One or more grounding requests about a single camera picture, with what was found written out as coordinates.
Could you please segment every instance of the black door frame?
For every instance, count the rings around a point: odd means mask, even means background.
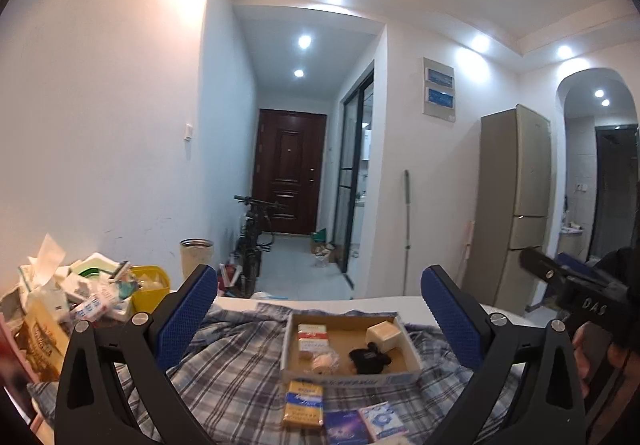
[[[343,189],[351,189],[350,197],[349,197],[349,206],[348,206],[348,216],[347,216],[347,227],[344,236],[344,249],[342,252],[343,258],[340,263],[340,271],[344,275],[344,278],[348,282],[351,289],[353,289],[353,281],[347,275],[347,268],[349,266],[349,253],[351,251],[351,235],[353,233],[353,216],[355,213],[356,207],[356,193],[358,189],[358,171],[360,170],[360,156],[362,152],[362,129],[356,128],[356,139],[355,146],[353,149],[353,161],[351,161],[351,167],[342,167],[342,156],[344,153],[344,130],[346,128],[346,107],[353,100],[358,101],[358,111],[356,114],[356,126],[362,126],[362,114],[364,110],[364,92],[365,90],[373,84],[373,71],[367,75],[361,83],[359,83],[358,87],[351,93],[349,98],[347,98],[342,103],[342,129],[340,130],[340,157],[338,159],[338,183],[335,195],[335,210],[334,210],[334,229],[332,231],[332,244],[335,244],[335,233],[336,226],[338,223],[338,206],[339,206],[339,198],[340,198],[340,188]],[[343,170],[351,171],[351,185],[340,185],[340,174]]]

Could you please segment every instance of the brown door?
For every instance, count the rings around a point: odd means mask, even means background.
[[[261,109],[252,195],[278,202],[274,232],[310,234],[316,229],[324,114]]]

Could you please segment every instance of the bicycle handlebar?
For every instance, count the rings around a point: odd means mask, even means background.
[[[283,205],[280,205],[278,202],[270,203],[267,201],[255,200],[251,196],[234,196],[235,200],[238,200],[245,205],[255,205],[261,206],[262,208],[274,208],[274,210],[282,210],[284,208]]]

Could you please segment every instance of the mop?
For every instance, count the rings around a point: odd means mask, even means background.
[[[406,205],[406,239],[404,241],[404,279],[402,295],[406,295],[406,276],[409,270],[409,249],[411,248],[411,197],[409,195],[409,171],[404,171],[404,203]]]

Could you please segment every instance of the metal screw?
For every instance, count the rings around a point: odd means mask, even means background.
[[[76,324],[74,328],[78,333],[84,333],[87,329],[89,329],[89,322],[86,320],[81,320]]]
[[[494,326],[504,326],[507,323],[507,317],[502,313],[491,313],[489,320]]]
[[[133,322],[134,326],[142,326],[146,324],[146,321],[148,320],[149,320],[149,315],[144,312],[136,313],[131,317],[131,322]]]
[[[558,333],[562,333],[565,329],[564,322],[562,320],[554,319],[551,321],[551,329],[557,331]]]

